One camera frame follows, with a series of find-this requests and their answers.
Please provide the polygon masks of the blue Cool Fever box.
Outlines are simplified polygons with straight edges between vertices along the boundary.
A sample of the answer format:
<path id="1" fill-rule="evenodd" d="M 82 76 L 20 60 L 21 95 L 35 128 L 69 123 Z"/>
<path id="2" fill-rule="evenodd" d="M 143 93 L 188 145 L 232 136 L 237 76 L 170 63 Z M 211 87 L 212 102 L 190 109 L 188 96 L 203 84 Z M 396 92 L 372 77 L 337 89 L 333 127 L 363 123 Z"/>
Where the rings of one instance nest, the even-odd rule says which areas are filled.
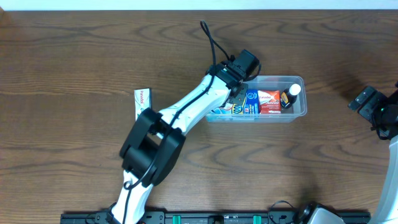
<path id="1" fill-rule="evenodd" d="M 258 91 L 248 89 L 243 99 L 243 104 L 225 103 L 224 106 L 211 110 L 208 115 L 222 115 L 237 117 L 244 114 L 259 114 Z"/>

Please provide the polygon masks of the red Panadol ActiFast box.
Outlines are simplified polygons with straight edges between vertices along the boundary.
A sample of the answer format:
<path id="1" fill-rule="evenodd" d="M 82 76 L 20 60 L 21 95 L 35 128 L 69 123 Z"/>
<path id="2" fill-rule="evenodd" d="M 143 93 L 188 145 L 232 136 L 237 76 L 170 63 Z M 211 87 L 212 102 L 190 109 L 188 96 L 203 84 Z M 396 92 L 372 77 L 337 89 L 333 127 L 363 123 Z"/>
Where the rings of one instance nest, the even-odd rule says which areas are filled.
<path id="1" fill-rule="evenodd" d="M 280 91 L 258 90 L 260 114 L 281 114 Z"/>

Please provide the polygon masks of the dark bottle white cap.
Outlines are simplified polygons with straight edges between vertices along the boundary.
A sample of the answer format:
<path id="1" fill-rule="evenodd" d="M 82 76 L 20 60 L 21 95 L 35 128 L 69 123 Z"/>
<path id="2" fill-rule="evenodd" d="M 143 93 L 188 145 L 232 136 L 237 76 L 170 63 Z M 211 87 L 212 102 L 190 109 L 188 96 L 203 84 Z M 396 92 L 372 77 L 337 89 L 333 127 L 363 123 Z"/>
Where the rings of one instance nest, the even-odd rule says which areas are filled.
<path id="1" fill-rule="evenodd" d="M 289 109 L 297 100 L 298 94 L 302 88 L 299 84 L 293 84 L 289 88 L 285 89 L 280 94 L 280 105 L 283 109 Z"/>

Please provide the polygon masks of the white Panadol box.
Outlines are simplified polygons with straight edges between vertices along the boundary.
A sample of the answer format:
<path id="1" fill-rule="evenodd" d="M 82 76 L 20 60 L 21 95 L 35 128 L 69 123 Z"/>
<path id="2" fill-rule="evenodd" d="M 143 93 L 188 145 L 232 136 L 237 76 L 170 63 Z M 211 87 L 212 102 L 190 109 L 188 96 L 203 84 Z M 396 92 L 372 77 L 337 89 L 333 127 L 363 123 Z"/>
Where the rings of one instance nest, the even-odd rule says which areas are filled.
<path id="1" fill-rule="evenodd" d="M 150 88 L 134 90 L 135 115 L 139 115 L 147 108 L 152 108 L 152 90 Z"/>

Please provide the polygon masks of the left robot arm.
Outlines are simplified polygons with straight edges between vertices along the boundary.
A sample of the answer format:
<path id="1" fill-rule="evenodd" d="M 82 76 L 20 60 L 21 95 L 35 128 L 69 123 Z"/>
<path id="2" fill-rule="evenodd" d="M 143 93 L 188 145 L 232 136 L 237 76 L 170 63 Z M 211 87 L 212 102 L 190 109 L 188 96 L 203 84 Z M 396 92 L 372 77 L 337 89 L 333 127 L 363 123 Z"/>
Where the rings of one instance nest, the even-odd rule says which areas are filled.
<path id="1" fill-rule="evenodd" d="M 110 209 L 110 223 L 137 223 L 153 187 L 174 168 L 186 135 L 211 110 L 237 98 L 243 86 L 261 70 L 238 59 L 212 65 L 201 83 L 180 101 L 159 112 L 144 109 L 119 152 L 123 187 Z"/>

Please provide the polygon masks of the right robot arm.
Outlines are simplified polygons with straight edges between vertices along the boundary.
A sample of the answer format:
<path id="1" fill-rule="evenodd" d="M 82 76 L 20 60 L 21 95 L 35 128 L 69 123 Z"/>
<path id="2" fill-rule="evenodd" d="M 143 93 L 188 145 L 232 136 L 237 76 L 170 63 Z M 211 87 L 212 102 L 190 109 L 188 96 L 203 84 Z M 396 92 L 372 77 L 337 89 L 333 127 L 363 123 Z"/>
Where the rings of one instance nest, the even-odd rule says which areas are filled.
<path id="1" fill-rule="evenodd" d="M 320 203 L 309 203 L 293 218 L 294 223 L 306 224 L 395 224 L 397 223 L 397 92 L 386 96 L 371 86 L 348 104 L 371 124 L 378 138 L 389 141 L 389 163 L 376 211 L 338 212 Z"/>

